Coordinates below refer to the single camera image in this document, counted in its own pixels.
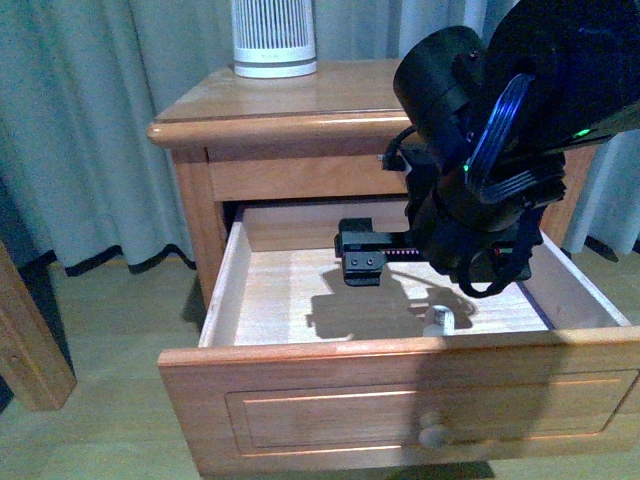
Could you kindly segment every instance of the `black cable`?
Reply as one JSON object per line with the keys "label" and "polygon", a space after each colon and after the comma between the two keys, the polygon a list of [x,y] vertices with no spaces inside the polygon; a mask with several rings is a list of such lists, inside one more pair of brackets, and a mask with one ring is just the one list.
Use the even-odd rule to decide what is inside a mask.
{"label": "black cable", "polygon": [[416,133],[416,127],[411,125],[410,127],[407,127],[403,131],[401,131],[398,135],[395,136],[393,140],[391,140],[391,142],[389,142],[389,145],[387,146],[387,149],[382,156],[382,161],[385,165],[391,165],[393,163],[394,158],[398,154],[398,150],[400,150],[402,142],[409,135],[412,135],[414,133]]}
{"label": "black cable", "polygon": [[500,272],[500,276],[484,292],[476,290],[471,285],[470,269],[473,262],[472,256],[462,259],[456,270],[460,289],[472,298],[486,298],[501,293],[513,282],[522,270],[527,266],[531,258],[532,249],[538,234],[538,225],[542,219],[545,207],[526,210],[520,217],[516,242],[509,257],[509,264]]}

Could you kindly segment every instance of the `drawer opening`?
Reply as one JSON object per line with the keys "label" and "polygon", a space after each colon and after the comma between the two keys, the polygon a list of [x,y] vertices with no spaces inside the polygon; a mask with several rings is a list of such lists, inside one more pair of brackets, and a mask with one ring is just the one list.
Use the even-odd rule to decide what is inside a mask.
{"label": "drawer opening", "polygon": [[534,250],[531,280],[496,297],[471,299],[426,263],[388,265],[380,287],[346,286],[333,253],[338,221],[370,216],[379,230],[401,231],[404,206],[399,201],[240,212],[200,347],[420,337],[435,322],[434,305],[453,312],[453,335],[630,325],[548,240]]}

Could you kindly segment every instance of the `nightstand top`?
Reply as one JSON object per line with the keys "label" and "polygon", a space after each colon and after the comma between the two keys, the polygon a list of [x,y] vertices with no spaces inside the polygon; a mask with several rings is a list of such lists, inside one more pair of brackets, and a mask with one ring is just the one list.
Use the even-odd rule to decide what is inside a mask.
{"label": "nightstand top", "polygon": [[218,70],[156,118],[156,123],[402,111],[393,93],[399,60],[319,62],[312,75],[249,79]]}

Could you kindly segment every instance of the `curtain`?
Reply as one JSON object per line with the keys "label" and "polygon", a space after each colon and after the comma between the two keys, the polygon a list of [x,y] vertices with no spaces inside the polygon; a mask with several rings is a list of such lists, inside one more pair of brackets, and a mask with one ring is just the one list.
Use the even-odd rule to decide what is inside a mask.
{"label": "curtain", "polygon": [[640,130],[617,135],[596,151],[565,238],[580,252],[588,236],[618,253],[640,240]]}
{"label": "curtain", "polygon": [[[488,40],[513,4],[319,0],[318,57],[399,57],[453,24]],[[114,245],[130,264],[167,244],[193,258],[170,159],[145,128],[232,61],[230,15],[230,0],[2,2],[0,238],[16,263],[53,250],[73,266]]]}

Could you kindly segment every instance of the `green led light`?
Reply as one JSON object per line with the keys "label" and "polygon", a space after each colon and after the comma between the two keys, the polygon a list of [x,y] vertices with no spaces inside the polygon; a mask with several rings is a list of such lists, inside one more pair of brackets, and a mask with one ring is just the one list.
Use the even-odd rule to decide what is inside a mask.
{"label": "green led light", "polygon": [[584,130],[580,130],[578,133],[576,133],[573,138],[582,138],[585,135],[587,135],[589,132],[591,131],[590,128],[585,128]]}

